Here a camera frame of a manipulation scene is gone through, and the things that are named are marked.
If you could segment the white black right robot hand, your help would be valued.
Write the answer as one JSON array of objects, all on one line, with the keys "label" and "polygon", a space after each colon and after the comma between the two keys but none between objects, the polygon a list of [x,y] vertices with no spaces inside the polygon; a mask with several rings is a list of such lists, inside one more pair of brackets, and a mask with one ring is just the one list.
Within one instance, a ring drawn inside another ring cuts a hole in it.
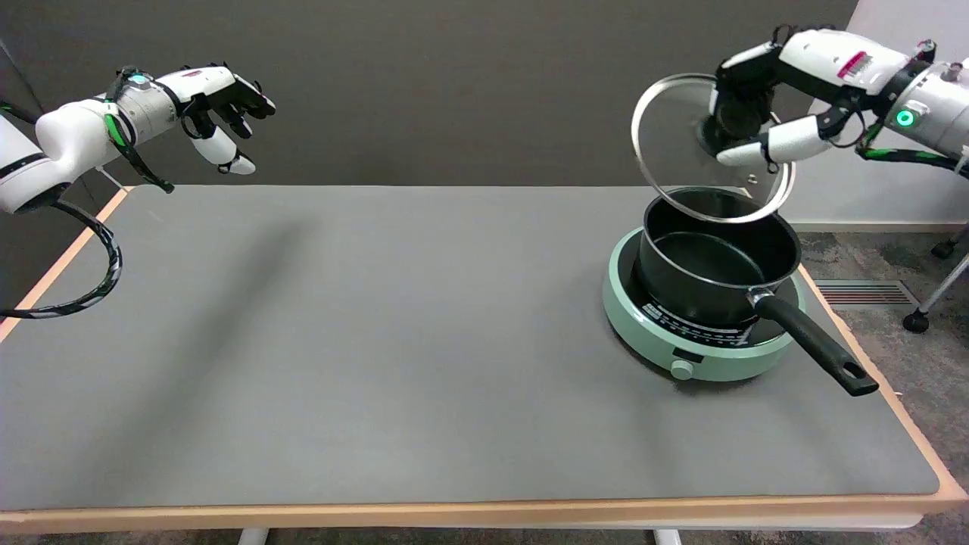
[{"label": "white black right robot hand", "polygon": [[[889,107],[885,89],[910,62],[904,53],[828,27],[787,25],[785,38],[724,59],[714,72],[709,116],[698,139],[729,167],[774,166],[828,151],[852,115]],[[771,125],[778,86],[827,104],[823,113]]]}]

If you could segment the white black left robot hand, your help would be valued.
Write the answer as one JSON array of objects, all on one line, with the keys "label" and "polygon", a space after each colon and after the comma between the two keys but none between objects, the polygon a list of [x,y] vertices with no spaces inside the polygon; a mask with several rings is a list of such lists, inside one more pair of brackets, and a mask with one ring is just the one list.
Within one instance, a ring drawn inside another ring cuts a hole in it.
[{"label": "white black left robot hand", "polygon": [[239,138],[252,138],[247,117],[265,120],[276,114],[276,103],[257,82],[248,82],[225,64],[184,67],[156,79],[155,84],[173,99],[176,119],[191,143],[219,173],[248,176],[255,163],[240,151],[235,140],[215,124],[216,114]]}]

